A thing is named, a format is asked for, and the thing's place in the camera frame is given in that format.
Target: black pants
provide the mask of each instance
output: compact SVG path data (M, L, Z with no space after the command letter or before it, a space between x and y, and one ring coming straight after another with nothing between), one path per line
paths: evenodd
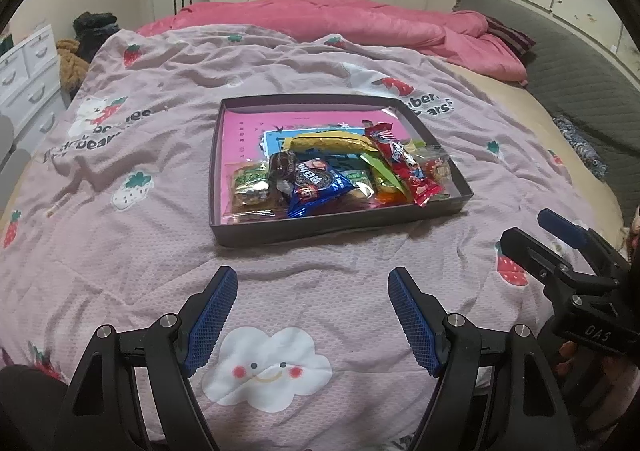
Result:
M51 451L66 389L66 384L34 368L0 370L0 450ZM152 450L168 447L152 444Z

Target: blue gripper pad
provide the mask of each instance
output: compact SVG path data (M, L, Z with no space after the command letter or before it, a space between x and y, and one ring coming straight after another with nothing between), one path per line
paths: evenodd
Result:
M402 325L402 330L404 330L404 334L409 341L409 346L414 352L415 360L422 368L426 368L430 375L433 377L439 376L446 364L445 361L448 355L448 348L443 345L443 343L446 344L443 341L445 336L444 327L442 326L442 319L446 314L444 309L433 296L426 296L420 292L404 268L397 268L391 271L388 291L389 299ZM442 329L439 333L435 333L431 329L430 324L427 323L423 312L417 304L417 301L424 301L426 298L433 298L437 304L433 312L433 324Z
M551 209L542 209L538 213L538 225L574 249L580 250L588 244L586 232L582 227L561 217Z
M237 294L238 276L236 272L230 267L220 267L205 291L191 296L182 307L183 310L190 306L200 307L200 314L189 331L186 358L182 365L187 377L192 377L198 368L209 362L213 347L218 341ZM202 307L202 303L207 297L209 299ZM198 302L194 301L190 305L192 298L200 300L202 303L197 305ZM181 310L180 317L188 325L188 313L183 316Z

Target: yellow snack wrapper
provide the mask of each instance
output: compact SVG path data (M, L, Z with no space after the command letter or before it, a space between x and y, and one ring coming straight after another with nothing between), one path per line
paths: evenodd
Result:
M310 132L284 140L283 150L304 154L308 150L318 150L323 154L349 155L378 152L373 142L365 136L331 130L329 132Z

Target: blue oreo package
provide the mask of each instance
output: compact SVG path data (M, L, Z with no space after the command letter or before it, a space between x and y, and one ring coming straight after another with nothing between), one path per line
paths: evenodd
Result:
M321 158L298 162L294 171L294 190L289 218L307 216L313 209L350 192L351 181Z

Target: striped pillow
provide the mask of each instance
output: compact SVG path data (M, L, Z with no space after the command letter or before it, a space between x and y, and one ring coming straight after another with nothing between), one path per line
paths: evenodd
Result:
M503 40L516 56L524 56L536 44L529 36L514 28L507 27L503 22L490 16L485 18L489 24L487 32Z

